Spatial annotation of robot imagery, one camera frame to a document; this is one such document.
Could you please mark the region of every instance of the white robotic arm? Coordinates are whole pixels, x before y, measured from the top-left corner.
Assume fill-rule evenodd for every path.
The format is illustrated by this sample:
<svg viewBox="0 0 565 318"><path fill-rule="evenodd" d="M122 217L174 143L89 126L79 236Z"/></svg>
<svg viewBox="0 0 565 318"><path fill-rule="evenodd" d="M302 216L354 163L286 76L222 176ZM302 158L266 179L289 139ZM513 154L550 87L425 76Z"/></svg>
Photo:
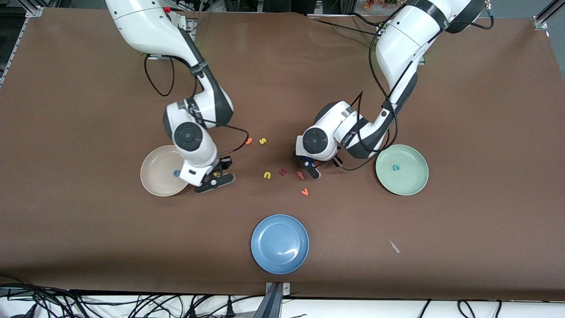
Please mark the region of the white robotic arm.
<svg viewBox="0 0 565 318"><path fill-rule="evenodd" d="M323 107L315 124L297 137L295 155L305 170L318 179L320 172L312 162L332 159L339 145L354 158L374 156L414 90L421 57L442 31L465 29L465 23L474 21L483 5L484 0L409 0L383 28L376 45L376 59L391 91L380 115L372 123L345 101Z"/></svg>
<svg viewBox="0 0 565 318"><path fill-rule="evenodd" d="M131 47L179 60L202 85L201 93L168 105L163 114L167 135L184 157L179 177L199 193L233 182L232 174L222 174L230 159L219 158L207 132L229 122L233 104L188 33L170 21L158 0L106 0L106 5Z"/></svg>

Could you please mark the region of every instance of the plate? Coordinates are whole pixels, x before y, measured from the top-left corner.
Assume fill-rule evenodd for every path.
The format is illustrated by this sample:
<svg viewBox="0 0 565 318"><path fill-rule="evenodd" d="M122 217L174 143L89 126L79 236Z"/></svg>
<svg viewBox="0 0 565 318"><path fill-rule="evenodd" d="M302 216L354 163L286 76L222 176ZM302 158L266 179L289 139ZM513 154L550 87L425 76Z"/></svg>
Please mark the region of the plate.
<svg viewBox="0 0 565 318"><path fill-rule="evenodd" d="M188 185L188 182L176 177L183 163L184 159L174 145L159 147L149 153L141 164L141 184L156 196L177 194Z"/></svg>
<svg viewBox="0 0 565 318"><path fill-rule="evenodd" d="M261 221L251 237L251 253L257 264L272 274L288 274L306 260L308 233L292 216L275 214Z"/></svg>
<svg viewBox="0 0 565 318"><path fill-rule="evenodd" d="M375 163L381 184L397 195L413 195L428 183L429 170L424 157L406 145L392 145L382 151Z"/></svg>

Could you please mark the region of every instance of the mint green plate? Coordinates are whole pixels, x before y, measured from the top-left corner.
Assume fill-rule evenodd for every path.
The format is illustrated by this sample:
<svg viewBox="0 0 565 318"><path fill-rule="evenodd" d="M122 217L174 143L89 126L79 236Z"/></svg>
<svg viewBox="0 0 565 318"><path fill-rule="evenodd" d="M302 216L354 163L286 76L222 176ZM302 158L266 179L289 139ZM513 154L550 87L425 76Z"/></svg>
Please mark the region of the mint green plate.
<svg viewBox="0 0 565 318"><path fill-rule="evenodd" d="M428 182L428 164L414 148L392 145L381 152L375 163L381 184L397 195L413 195Z"/></svg>

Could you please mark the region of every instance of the brown table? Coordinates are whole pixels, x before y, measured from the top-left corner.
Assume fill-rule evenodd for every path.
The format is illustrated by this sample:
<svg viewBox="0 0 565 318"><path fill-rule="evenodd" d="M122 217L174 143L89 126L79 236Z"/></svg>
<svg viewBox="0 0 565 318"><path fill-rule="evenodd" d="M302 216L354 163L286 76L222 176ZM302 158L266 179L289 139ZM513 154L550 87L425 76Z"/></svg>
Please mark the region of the brown table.
<svg viewBox="0 0 565 318"><path fill-rule="evenodd" d="M297 14L212 14L197 31L233 100L230 124L255 141L233 155L234 184L156 197L140 164L171 143L161 116L191 93L188 70L176 63L161 98L107 11L48 8L29 22L0 89L3 272L74 289L256 294L289 281L301 296L564 298L565 85L529 20L445 34L426 54L399 116L397 142L430 169L409 197L385 190L372 165L295 175L295 138L325 104L363 90L363 114L377 114L369 35ZM149 65L167 88L169 61ZM220 150L244 137L211 134ZM311 240L285 276L261 270L249 246L275 213L297 217Z"/></svg>

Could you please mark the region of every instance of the blue plate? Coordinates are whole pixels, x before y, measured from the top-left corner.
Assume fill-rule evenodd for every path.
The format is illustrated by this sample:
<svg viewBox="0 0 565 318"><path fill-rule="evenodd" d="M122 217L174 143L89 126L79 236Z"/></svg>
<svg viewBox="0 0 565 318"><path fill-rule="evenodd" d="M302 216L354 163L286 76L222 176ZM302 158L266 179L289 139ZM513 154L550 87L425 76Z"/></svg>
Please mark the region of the blue plate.
<svg viewBox="0 0 565 318"><path fill-rule="evenodd" d="M257 225L251 237L253 258L269 273L288 274L306 260L308 233L292 216L271 215Z"/></svg>

